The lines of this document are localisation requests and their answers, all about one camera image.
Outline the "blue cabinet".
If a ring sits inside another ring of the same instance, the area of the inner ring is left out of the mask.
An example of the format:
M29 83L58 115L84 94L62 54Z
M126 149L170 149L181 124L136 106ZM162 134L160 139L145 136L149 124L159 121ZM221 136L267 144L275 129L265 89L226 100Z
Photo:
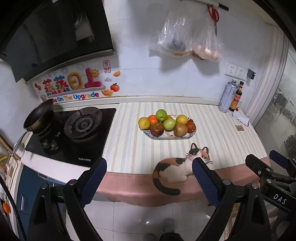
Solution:
M23 167L18 184L16 206L26 236L28 236L29 220L37 193L44 183L49 184L50 187L65 185L65 183L46 177L27 166Z

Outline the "plastic bag with onions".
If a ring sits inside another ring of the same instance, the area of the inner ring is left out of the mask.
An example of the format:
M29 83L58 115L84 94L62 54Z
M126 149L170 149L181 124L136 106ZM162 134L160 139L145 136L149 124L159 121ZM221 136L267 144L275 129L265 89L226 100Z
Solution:
M194 22L192 56L211 62L220 62L224 54L224 44L216 35L214 21L208 13Z

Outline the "dark orange right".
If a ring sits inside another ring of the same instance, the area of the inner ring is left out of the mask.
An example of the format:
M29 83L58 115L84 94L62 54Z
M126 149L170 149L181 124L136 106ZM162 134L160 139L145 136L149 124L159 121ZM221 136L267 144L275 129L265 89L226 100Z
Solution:
M188 121L186 123L186 127L187 127L187 133L194 133L194 132L196 132L196 125L194 124L193 121Z

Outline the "brown pear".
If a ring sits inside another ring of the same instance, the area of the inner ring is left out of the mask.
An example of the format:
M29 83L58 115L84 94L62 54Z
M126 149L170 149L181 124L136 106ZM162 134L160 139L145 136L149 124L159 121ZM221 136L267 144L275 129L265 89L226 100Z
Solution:
M187 134L188 128L185 124L177 123L174 128L174 135L176 137L183 137Z

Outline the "black frying pan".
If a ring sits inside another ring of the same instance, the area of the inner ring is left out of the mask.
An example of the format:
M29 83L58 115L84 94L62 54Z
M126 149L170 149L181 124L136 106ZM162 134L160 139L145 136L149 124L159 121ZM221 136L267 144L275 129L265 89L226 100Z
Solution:
M27 116L23 123L23 128L25 132L21 135L19 140L15 143L13 147L13 152L11 156L13 156L18 150L19 144L22 142L24 136L28 132L32 132L34 134L40 134L43 132L52 122L54 113L53 113L53 99L47 99L43 101L38 106L36 106Z

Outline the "white folded cloth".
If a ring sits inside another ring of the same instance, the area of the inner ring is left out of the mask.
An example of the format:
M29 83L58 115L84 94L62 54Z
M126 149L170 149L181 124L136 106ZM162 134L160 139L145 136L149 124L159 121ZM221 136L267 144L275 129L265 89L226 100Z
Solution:
M236 111L234 110L234 112L232 113L232 116L238 120L239 122L241 122L242 124L244 124L245 126L249 126L249 118L247 118L244 113L240 112L240 111Z

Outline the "clear plastic bag left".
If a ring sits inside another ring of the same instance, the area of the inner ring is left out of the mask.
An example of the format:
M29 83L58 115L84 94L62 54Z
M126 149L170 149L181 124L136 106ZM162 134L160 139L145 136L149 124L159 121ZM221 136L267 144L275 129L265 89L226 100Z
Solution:
M149 49L174 58L191 55L193 20L182 10L170 11Z

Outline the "striped cat table mat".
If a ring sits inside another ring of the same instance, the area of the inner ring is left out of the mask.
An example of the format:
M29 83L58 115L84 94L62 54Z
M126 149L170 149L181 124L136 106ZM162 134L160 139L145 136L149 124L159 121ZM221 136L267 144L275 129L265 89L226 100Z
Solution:
M197 128L189 139L153 140L138 127L138 120L165 109L170 115L184 114ZM214 105L162 102L131 102L115 106L116 112L103 151L107 173L98 193L111 201L156 207L192 201L202 197L202 190L193 176L175 183L177 196L161 193L152 182L152 171L164 158L184 157L195 143L208 147L210 159L221 178L234 184L257 182L258 177L245 165L245 158L254 154L269 164L267 153L252 126L238 130L239 121L222 113Z

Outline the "yellow lemon left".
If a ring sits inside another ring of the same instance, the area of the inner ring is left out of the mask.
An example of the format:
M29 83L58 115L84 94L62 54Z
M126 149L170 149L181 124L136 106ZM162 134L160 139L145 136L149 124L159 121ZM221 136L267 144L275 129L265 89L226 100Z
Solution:
M139 127L141 130L147 130L147 129L149 129L150 126L151 126L151 122L149 121L148 118L146 118L146 117L141 117L141 118L138 120L138 127Z

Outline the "yellow lemon right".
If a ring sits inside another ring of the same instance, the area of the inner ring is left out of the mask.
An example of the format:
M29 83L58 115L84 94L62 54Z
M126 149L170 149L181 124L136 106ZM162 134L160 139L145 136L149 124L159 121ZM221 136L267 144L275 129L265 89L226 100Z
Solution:
M187 122L188 122L188 118L183 114L180 114L176 117L176 123L181 123L181 124L186 125Z

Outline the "small brown card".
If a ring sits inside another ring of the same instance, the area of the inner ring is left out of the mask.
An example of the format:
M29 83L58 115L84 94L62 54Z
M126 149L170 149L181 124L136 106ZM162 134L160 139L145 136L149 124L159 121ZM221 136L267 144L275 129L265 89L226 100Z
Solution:
M235 125L235 127L236 127L236 130L239 132L244 131L244 128L242 125Z

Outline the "black range hood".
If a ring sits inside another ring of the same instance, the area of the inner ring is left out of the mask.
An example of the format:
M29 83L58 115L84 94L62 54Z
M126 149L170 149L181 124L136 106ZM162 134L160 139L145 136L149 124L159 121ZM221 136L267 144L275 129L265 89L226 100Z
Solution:
M113 54L102 1L1 1L1 59L15 81Z

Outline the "orange tangerine left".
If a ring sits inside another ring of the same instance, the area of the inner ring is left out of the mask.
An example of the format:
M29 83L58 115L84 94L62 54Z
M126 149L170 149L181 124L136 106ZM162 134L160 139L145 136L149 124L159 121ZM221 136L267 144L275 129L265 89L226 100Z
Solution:
M158 121L156 115L150 115L150 116L148 117L148 120L149 120L149 122L151 123L151 125L152 125L152 124L155 124L155 123L159 123L159 121Z

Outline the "green apple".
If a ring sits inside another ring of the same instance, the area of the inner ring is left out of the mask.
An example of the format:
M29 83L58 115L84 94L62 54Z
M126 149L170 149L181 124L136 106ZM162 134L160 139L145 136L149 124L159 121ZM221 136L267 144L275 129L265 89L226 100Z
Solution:
M156 112L156 118L157 118L158 121L164 121L164 120L166 120L167 119L167 116L168 116L168 114L167 114L167 112L164 109L159 109Z
M173 118L167 118L163 121L163 126L166 130L171 131L175 128L176 121Z

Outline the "dark red apple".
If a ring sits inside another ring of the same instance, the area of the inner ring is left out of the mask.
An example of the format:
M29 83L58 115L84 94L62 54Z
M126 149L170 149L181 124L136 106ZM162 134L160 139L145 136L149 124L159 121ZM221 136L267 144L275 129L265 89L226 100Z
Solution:
M149 127L149 131L154 137L160 137L164 133L164 130L165 128L161 123L153 123Z

